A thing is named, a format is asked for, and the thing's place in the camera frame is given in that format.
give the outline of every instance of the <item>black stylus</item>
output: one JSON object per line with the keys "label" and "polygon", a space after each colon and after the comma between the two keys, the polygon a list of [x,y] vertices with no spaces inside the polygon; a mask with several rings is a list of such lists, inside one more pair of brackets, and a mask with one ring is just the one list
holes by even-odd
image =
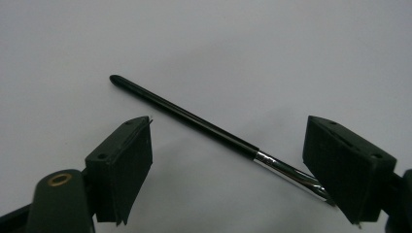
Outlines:
{"label": "black stylus", "polygon": [[293,168],[292,166],[269,155],[268,153],[259,150],[258,147],[245,142],[244,140],[219,128],[218,126],[204,120],[203,118],[196,116],[173,103],[170,103],[169,101],[146,90],[136,83],[133,83],[118,75],[111,76],[110,81],[114,85],[121,87],[141,98],[144,98],[152,104],[157,105],[161,109],[167,111],[175,117],[178,117],[184,122],[190,123],[200,131],[219,139],[220,142],[227,144],[234,149],[240,150],[242,154],[246,155],[246,157],[248,157],[250,160],[253,160],[259,165],[285,178],[289,182],[301,187],[302,189],[319,197],[323,201],[326,201],[327,203],[333,205],[333,201],[330,199],[325,189],[314,177]]}

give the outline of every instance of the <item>brass insert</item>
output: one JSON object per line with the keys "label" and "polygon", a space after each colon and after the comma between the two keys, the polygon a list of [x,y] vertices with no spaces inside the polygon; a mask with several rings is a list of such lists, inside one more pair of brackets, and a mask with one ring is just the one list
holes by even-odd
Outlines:
{"label": "brass insert", "polygon": [[68,183],[72,179],[72,175],[68,173],[57,174],[48,180],[49,186],[60,186]]}

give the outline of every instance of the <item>black plastic jaw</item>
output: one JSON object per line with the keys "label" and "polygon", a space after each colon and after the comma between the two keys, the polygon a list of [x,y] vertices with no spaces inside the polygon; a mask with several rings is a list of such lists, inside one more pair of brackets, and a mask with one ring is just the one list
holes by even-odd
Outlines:
{"label": "black plastic jaw", "polygon": [[153,163],[150,123],[147,116],[125,122],[86,158],[98,221],[127,224]]}
{"label": "black plastic jaw", "polygon": [[348,220],[378,219],[394,157],[334,121],[309,116],[303,161]]}

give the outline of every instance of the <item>metal pen band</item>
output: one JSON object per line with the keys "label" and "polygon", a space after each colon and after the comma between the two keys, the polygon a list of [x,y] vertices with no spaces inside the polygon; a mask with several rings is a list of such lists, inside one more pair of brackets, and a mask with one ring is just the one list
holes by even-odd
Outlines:
{"label": "metal pen band", "polygon": [[330,199],[329,195],[315,178],[303,173],[270,154],[258,151],[254,162],[262,167],[276,173],[278,176],[288,180],[303,190],[313,194],[322,201]]}

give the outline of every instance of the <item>white background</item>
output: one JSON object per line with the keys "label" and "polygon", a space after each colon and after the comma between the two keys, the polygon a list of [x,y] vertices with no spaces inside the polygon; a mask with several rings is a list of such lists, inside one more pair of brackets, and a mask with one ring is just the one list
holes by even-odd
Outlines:
{"label": "white background", "polygon": [[[153,116],[129,223],[103,232],[359,232],[344,215],[119,90],[122,75],[308,172],[309,115],[412,168],[412,3],[0,1],[0,215]],[[361,232],[384,232],[387,216]]]}

